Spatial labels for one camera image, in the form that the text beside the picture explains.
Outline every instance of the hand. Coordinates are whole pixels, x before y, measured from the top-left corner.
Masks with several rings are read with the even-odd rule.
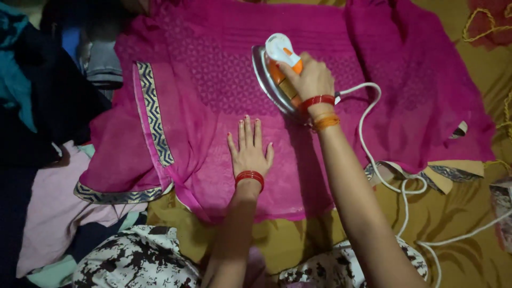
[[[267,174],[274,160],[272,143],[267,146],[266,156],[262,150],[261,121],[254,121],[254,134],[251,129],[251,119],[248,115],[238,123],[238,149],[234,145],[233,135],[227,133],[227,144],[233,161],[233,174],[253,170],[263,177]]]
[[[324,62],[318,62],[307,52],[300,54],[303,62],[303,69],[297,74],[285,62],[278,61],[278,67],[295,87],[302,101],[318,95],[334,96],[334,78],[331,71]],[[326,112],[333,112],[334,109],[329,104],[316,104],[308,109],[311,116],[315,117]]]

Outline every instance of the woman's left hand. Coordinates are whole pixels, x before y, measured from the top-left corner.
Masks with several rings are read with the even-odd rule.
[[[234,145],[233,135],[227,133],[227,144],[233,162],[233,174],[236,177],[240,172],[253,170],[265,177],[274,160],[272,142],[267,146],[266,155],[262,149],[261,121],[254,121],[254,134],[251,129],[251,119],[246,115],[238,123],[238,149]]]

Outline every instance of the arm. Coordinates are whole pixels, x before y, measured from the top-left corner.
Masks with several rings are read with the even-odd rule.
[[[285,63],[283,73],[302,100],[334,95],[334,79],[324,63],[301,54],[304,69],[297,75]],[[313,119],[333,113],[328,104],[311,106]],[[339,125],[318,133],[327,178],[336,208],[370,287],[428,287],[398,245],[359,160]]]
[[[242,171],[254,170],[265,176],[272,166],[273,147],[269,144],[266,157],[262,152],[261,121],[250,118],[239,123],[239,150],[228,133],[228,146],[233,160],[235,177]],[[254,179],[241,180],[231,198],[228,213],[219,228],[201,288],[241,288],[247,257],[252,242],[252,223],[261,184]]]

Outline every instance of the light pink cloth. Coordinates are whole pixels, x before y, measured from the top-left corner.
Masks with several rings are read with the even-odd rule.
[[[271,141],[275,148],[256,221],[299,220],[331,209],[317,136],[284,119],[254,75],[251,46],[275,32],[288,35],[296,52],[325,61],[336,89],[365,81],[380,85],[382,99],[363,129],[375,160],[418,173],[428,161],[494,158],[494,124],[478,89],[437,17],[409,0],[348,1],[343,9],[234,0],[183,0],[175,6],[154,0],[152,17],[138,17],[117,39],[124,86],[114,108],[92,123],[99,149],[81,183],[103,193],[122,192],[163,185],[163,177],[170,176],[180,201],[201,219],[219,222],[234,190],[226,134],[236,134],[238,120],[250,114],[262,120],[264,145]],[[145,80],[150,89],[137,84],[135,60],[152,64]],[[165,169],[151,147],[159,136],[151,138],[134,118],[140,116],[145,128],[153,123],[144,105],[150,110],[154,105],[142,99],[153,92],[175,160]],[[374,96],[371,89],[359,90],[336,106],[363,166],[369,162],[356,131]],[[467,135],[449,139],[462,121],[469,126]],[[126,173],[105,180],[117,160],[126,163]]]
[[[73,195],[78,177],[89,165],[89,157],[72,141],[65,143],[64,148],[70,154],[69,165],[41,169],[35,176],[17,277],[58,261],[71,244],[79,225],[97,222],[108,227],[128,212],[144,211],[147,207],[146,203],[90,204]]]

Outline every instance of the red bangle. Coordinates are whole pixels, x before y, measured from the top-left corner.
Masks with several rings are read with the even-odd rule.
[[[265,186],[263,176],[261,176],[260,173],[253,171],[253,170],[246,170],[246,171],[240,172],[240,174],[238,174],[234,180],[234,188],[235,189],[237,188],[238,182],[240,182],[240,180],[246,179],[246,178],[252,178],[252,179],[257,180],[261,184],[260,193],[263,191],[263,187]]]
[[[308,108],[311,105],[315,105],[318,103],[327,103],[334,106],[335,98],[332,95],[318,95],[312,98],[309,98],[308,100],[301,103],[301,105],[298,107],[301,113],[308,114]]]

